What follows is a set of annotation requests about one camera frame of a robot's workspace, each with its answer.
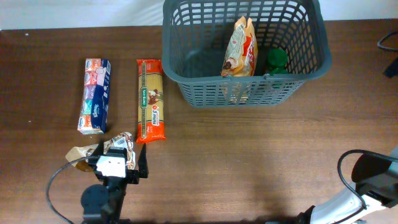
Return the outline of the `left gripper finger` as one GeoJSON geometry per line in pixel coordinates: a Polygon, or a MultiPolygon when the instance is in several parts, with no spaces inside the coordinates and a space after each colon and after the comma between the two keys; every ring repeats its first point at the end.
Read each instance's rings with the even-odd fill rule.
{"type": "Polygon", "coordinates": [[[92,150],[88,155],[89,156],[101,156],[104,152],[104,142],[100,141],[97,147],[92,150]]]}
{"type": "Polygon", "coordinates": [[[139,177],[147,179],[149,176],[149,168],[147,163],[147,145],[144,144],[142,146],[141,152],[139,154],[139,158],[137,164],[139,166],[139,177]]]}

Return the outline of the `green lid spice jar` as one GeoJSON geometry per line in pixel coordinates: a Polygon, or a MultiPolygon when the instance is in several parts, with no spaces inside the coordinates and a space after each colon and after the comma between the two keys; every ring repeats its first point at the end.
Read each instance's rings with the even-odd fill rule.
{"type": "Polygon", "coordinates": [[[284,69],[287,59],[287,54],[283,49],[270,49],[266,58],[265,71],[270,73],[275,69],[284,69]]]}

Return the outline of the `orange snack bag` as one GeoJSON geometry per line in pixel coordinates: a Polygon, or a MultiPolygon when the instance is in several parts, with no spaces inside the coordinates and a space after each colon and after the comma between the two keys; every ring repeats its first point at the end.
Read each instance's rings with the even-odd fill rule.
{"type": "Polygon", "coordinates": [[[222,77],[252,77],[258,56],[252,19],[241,16],[234,24],[221,70],[222,77]]]}

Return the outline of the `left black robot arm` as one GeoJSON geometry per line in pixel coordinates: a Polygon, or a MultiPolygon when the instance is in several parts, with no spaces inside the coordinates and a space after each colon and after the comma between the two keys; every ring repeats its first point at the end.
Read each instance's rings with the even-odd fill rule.
{"type": "Polygon", "coordinates": [[[111,146],[104,150],[104,143],[96,147],[88,165],[93,169],[101,184],[88,187],[81,195],[84,223],[131,223],[121,218],[126,189],[129,184],[137,185],[140,179],[149,175],[146,145],[138,158],[138,168],[126,167],[127,149],[111,146]]]}

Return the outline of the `green lid pale jar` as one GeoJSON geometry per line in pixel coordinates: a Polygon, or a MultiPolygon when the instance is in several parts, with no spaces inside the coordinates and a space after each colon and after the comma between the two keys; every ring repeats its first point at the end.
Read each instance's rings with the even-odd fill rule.
{"type": "MultiPolygon", "coordinates": [[[[272,70],[265,70],[264,78],[274,78],[277,74],[288,74],[288,71],[284,68],[273,68],[272,70]]],[[[283,81],[280,80],[271,80],[267,84],[267,91],[278,90],[284,84],[283,81]]]]}

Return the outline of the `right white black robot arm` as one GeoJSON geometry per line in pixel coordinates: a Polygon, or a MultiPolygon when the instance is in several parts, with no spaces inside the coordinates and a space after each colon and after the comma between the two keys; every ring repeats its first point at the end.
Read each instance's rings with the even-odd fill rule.
{"type": "Polygon", "coordinates": [[[388,156],[352,149],[340,156],[336,169],[344,189],[288,223],[356,223],[369,213],[397,205],[397,149],[388,156]],[[347,182],[341,165],[350,154],[361,156],[353,166],[351,182],[347,182]]]}

